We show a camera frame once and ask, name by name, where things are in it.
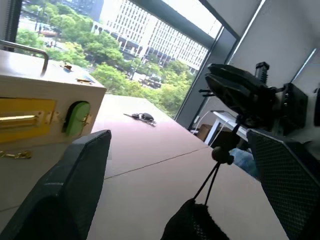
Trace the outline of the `cream wooden activity box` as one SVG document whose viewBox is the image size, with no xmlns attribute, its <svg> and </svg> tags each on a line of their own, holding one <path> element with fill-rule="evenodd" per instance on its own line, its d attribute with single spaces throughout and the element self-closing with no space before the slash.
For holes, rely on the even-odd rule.
<svg viewBox="0 0 320 240">
<path fill-rule="evenodd" d="M 90 134 L 106 89 L 76 65 L 0 50 L 0 98 L 56 101 L 50 132 L 9 143 L 0 143 L 0 213 L 16 210 L 38 179 L 63 155 L 74 140 Z M 78 136 L 63 130 L 69 107 L 77 101 L 90 104 L 85 126 Z"/>
</svg>

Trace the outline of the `green rounded box door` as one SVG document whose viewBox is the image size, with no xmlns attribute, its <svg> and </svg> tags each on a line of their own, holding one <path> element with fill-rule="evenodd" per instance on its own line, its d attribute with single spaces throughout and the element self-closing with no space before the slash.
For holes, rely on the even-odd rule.
<svg viewBox="0 0 320 240">
<path fill-rule="evenodd" d="M 85 126 L 91 105 L 87 101 L 76 101 L 68 109 L 63 130 L 67 136 L 79 136 Z"/>
</svg>

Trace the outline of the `black drawstring pouch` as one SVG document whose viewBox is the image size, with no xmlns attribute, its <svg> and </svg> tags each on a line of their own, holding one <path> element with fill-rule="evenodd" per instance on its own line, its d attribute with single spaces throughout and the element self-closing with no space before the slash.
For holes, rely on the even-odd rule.
<svg viewBox="0 0 320 240">
<path fill-rule="evenodd" d="M 230 146 L 222 144 L 212 150 L 212 158 L 216 164 L 202 183 L 195 196 L 187 200 L 167 222 L 160 240 L 230 240 L 229 237 L 212 219 L 208 210 L 208 200 L 219 168 L 223 164 L 231 165 L 234 157 L 229 151 L 236 146 L 238 122 L 231 132 Z M 204 204 L 196 203 L 208 180 L 211 180 Z"/>
</svg>

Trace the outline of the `white side table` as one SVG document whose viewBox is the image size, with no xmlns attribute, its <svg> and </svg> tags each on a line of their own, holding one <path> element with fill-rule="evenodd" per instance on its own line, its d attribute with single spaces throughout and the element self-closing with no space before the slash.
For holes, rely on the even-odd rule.
<svg viewBox="0 0 320 240">
<path fill-rule="evenodd" d="M 212 148 L 216 147 L 218 144 L 224 143 L 229 147 L 231 145 L 230 139 L 232 130 L 237 125 L 236 117 L 223 110 L 213 111 L 213 114 L 216 119 L 204 143 Z M 249 148 L 247 131 L 248 129 L 246 127 L 240 126 L 236 133 L 236 147 L 244 151 Z"/>
</svg>

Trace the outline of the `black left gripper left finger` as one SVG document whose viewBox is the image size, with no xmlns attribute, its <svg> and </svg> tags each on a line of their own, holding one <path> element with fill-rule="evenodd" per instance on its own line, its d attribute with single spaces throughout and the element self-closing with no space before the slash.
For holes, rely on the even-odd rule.
<svg viewBox="0 0 320 240">
<path fill-rule="evenodd" d="M 75 140 L 35 184 L 0 240 L 87 240 L 101 196 L 110 130 Z"/>
</svg>

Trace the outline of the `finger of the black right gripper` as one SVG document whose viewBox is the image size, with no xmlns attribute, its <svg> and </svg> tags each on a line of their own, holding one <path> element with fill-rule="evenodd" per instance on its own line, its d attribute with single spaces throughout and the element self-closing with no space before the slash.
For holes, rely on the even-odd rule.
<svg viewBox="0 0 320 240">
<path fill-rule="evenodd" d="M 218 88 L 230 88 L 244 93 L 264 93 L 270 88 L 248 71 L 227 64 L 208 65 L 207 85 L 215 91 Z"/>
<path fill-rule="evenodd" d="M 238 113 L 237 122 L 246 127 L 270 127 L 276 91 L 268 87 L 250 90 L 240 83 L 208 73 L 205 76 L 210 90 L 229 109 Z"/>
</svg>

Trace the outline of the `brown cardboard box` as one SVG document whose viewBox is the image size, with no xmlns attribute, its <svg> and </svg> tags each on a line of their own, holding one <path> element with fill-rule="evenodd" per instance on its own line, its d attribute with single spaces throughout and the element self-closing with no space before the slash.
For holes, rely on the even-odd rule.
<svg viewBox="0 0 320 240">
<path fill-rule="evenodd" d="M 196 136 L 203 142 L 205 142 L 209 132 L 212 129 L 212 125 L 210 124 L 202 124 L 196 134 Z"/>
</svg>

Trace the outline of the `blue plastic bag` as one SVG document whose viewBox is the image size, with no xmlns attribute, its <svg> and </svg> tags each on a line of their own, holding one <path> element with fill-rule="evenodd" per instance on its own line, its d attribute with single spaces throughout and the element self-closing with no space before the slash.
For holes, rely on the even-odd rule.
<svg viewBox="0 0 320 240">
<path fill-rule="evenodd" d="M 256 167 L 256 162 L 253 155 L 250 152 L 241 150 L 239 148 L 234 148 L 229 151 L 230 155 L 233 156 L 233 163 L 245 171 L 247 174 L 253 178 L 258 177 L 258 171 Z"/>
</svg>

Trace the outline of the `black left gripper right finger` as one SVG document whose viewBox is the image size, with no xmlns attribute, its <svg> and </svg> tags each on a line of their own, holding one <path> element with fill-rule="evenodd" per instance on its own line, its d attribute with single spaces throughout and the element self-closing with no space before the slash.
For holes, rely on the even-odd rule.
<svg viewBox="0 0 320 240">
<path fill-rule="evenodd" d="M 320 240 L 320 161 L 292 138 L 250 129 L 263 191 L 289 240 Z"/>
</svg>

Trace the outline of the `black key bundle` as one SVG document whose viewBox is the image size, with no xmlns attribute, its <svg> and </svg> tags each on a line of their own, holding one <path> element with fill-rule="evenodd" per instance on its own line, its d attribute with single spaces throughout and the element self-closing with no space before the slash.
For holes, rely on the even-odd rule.
<svg viewBox="0 0 320 240">
<path fill-rule="evenodd" d="M 134 120 L 146 123 L 152 127 L 156 127 L 156 124 L 157 124 L 153 116 L 148 113 L 133 113 L 133 114 L 124 113 L 124 115 Z"/>
</svg>

